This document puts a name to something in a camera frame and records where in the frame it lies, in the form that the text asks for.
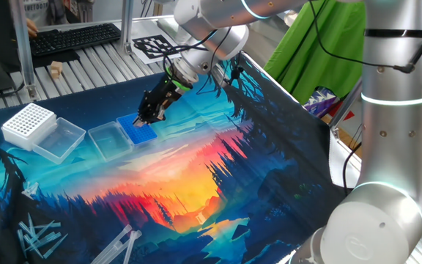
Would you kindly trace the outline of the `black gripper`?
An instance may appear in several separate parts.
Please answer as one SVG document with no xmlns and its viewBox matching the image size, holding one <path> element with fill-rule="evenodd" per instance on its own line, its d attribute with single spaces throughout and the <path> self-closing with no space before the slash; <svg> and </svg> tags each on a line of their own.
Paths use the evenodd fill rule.
<svg viewBox="0 0 422 264">
<path fill-rule="evenodd" d="M 168 78 L 162 78 L 151 91 L 145 91 L 133 126 L 142 127 L 166 119 L 165 110 L 184 94 L 184 90 Z"/>
</svg>

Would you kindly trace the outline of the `person hand at keyboard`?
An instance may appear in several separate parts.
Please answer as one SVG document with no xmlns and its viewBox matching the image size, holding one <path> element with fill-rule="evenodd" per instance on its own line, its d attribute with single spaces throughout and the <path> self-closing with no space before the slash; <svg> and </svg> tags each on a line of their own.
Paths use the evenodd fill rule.
<svg viewBox="0 0 422 264">
<path fill-rule="evenodd" d="M 38 33 L 38 28 L 35 22 L 29 18 L 26 19 L 27 30 L 30 38 L 35 38 Z"/>
</svg>

